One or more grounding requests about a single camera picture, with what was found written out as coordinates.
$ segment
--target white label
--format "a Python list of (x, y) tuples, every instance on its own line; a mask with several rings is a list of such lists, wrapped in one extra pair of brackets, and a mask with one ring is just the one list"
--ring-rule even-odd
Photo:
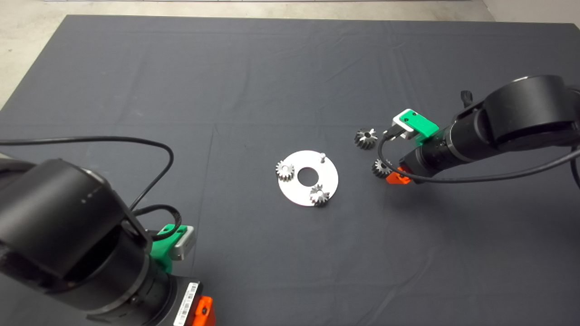
[(185, 291), (185, 295), (183, 296), (183, 301), (181, 306), (179, 306), (179, 310), (177, 311), (177, 316), (175, 317), (175, 321), (173, 322), (173, 326), (184, 326), (185, 319), (187, 319), (187, 315), (189, 314), (189, 309), (191, 308), (191, 304), (193, 303), (193, 298), (195, 298), (195, 293), (197, 292), (197, 286), (199, 283), (189, 283), (187, 286), (187, 290)]

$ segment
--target gray tablecloth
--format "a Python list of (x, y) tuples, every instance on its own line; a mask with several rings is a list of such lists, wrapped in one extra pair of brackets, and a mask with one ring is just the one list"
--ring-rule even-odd
[[(571, 24), (69, 16), (0, 111), (0, 136), (172, 146), (175, 167), (142, 205), (175, 205), (197, 227), (195, 260), (175, 270), (205, 283), (219, 325), (577, 325), (580, 204), (567, 167), (393, 186), (370, 172), (376, 153), (353, 137), (384, 130), (405, 108), (444, 126), (462, 89), (483, 97), (546, 73), (580, 84), (579, 58)], [(397, 141), (389, 156), (412, 147)], [(307, 149), (339, 172), (322, 209), (291, 203), (274, 174)], [(130, 144), (5, 151), (95, 169), (127, 202), (165, 160)], [(513, 171), (565, 151), (442, 175)], [(2, 325), (91, 324), (4, 276), (0, 289)]]

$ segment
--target black cable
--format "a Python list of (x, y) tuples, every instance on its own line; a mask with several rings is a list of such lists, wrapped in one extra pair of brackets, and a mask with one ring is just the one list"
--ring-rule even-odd
[(157, 182), (169, 171), (173, 165), (173, 151), (171, 148), (163, 143), (155, 142), (153, 140), (125, 137), (125, 136), (83, 136), (83, 137), (59, 137), (59, 138), (38, 138), (38, 139), (10, 139), (0, 140), (0, 146), (25, 146), (25, 145), (45, 145), (45, 144), (65, 144), (65, 143), (96, 143), (96, 142), (114, 142), (114, 143), (136, 143), (159, 147), (164, 149), (169, 154), (169, 161), (163, 170), (147, 185), (147, 187), (135, 198), (130, 210), (133, 210), (143, 197), (157, 184)]
[(151, 206), (143, 207), (140, 209), (135, 209), (133, 211), (133, 214), (135, 216), (140, 216), (140, 215), (144, 215), (147, 213), (151, 213), (153, 211), (158, 211), (160, 209), (168, 211), (173, 216), (173, 219), (175, 220), (175, 226), (171, 229), (171, 231), (166, 232), (164, 234), (152, 234), (151, 239), (153, 239), (153, 241), (164, 240), (164, 239), (167, 239), (170, 236), (172, 236), (177, 231), (177, 229), (181, 226), (181, 222), (182, 222), (181, 214), (179, 213), (179, 211), (175, 207), (170, 206), (170, 205), (164, 205), (164, 204), (151, 205)]
[(412, 173), (398, 170), (394, 165), (389, 163), (388, 160), (386, 160), (384, 155), (383, 155), (383, 146), (385, 145), (385, 142), (389, 139), (392, 139), (392, 136), (387, 134), (383, 137), (383, 139), (380, 140), (379, 145), (378, 145), (379, 159), (387, 167), (389, 167), (391, 170), (395, 171), (395, 173), (398, 173), (402, 176), (406, 176), (406, 177), (413, 179), (415, 181), (431, 182), (431, 183), (474, 183), (474, 182), (490, 182), (490, 181), (517, 179), (517, 178), (522, 178), (522, 177), (529, 176), (529, 175), (534, 175), (536, 173), (544, 172), (544, 171), (547, 171), (549, 169), (553, 169), (553, 168), (555, 168), (559, 165), (562, 165), (566, 162), (573, 162), (577, 157), (580, 157), (580, 150), (577, 148), (574, 148), (572, 150), (572, 152), (570, 152), (570, 153), (568, 153), (560, 158), (556, 158), (553, 161), (549, 161), (549, 162), (544, 163), (542, 165), (538, 165), (538, 166), (535, 166), (533, 168), (529, 168), (529, 169), (525, 169), (525, 170), (521, 170), (521, 171), (517, 171), (517, 172), (503, 173), (503, 174), (498, 174), (498, 175), (478, 176), (478, 177), (472, 177), (472, 178), (430, 178), (430, 177), (414, 175)]
[[(577, 149), (578, 149), (578, 146), (572, 147), (572, 152), (575, 151), (575, 150), (577, 150)], [(572, 177), (574, 178), (574, 181), (576, 182), (576, 185), (580, 189), (580, 176), (578, 175), (578, 165), (576, 163), (576, 159), (575, 158), (570, 161), (570, 169), (572, 170)]]

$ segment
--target center hole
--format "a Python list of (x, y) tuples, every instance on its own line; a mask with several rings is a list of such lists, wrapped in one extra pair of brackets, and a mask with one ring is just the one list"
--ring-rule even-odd
[(312, 168), (303, 168), (298, 172), (298, 181), (306, 187), (312, 187), (318, 182), (318, 173)]

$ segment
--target metal gear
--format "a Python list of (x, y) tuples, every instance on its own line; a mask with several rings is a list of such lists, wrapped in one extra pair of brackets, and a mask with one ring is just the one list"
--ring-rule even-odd
[(292, 164), (284, 164), (284, 161), (276, 164), (276, 175), (282, 181), (292, 180), (294, 178), (294, 166)]
[(376, 131), (374, 129), (360, 129), (357, 131), (356, 137), (354, 137), (354, 143), (362, 148), (363, 150), (369, 150), (375, 147), (376, 141)]
[(388, 166), (383, 164), (383, 161), (381, 161), (379, 158), (377, 158), (376, 161), (372, 164), (372, 173), (374, 173), (377, 178), (384, 179), (389, 174), (391, 174), (391, 172), (392, 170), (389, 169)]
[(310, 200), (314, 206), (323, 206), (328, 202), (329, 199), (329, 193), (325, 193), (324, 190), (322, 190), (321, 184), (317, 184), (310, 190)]

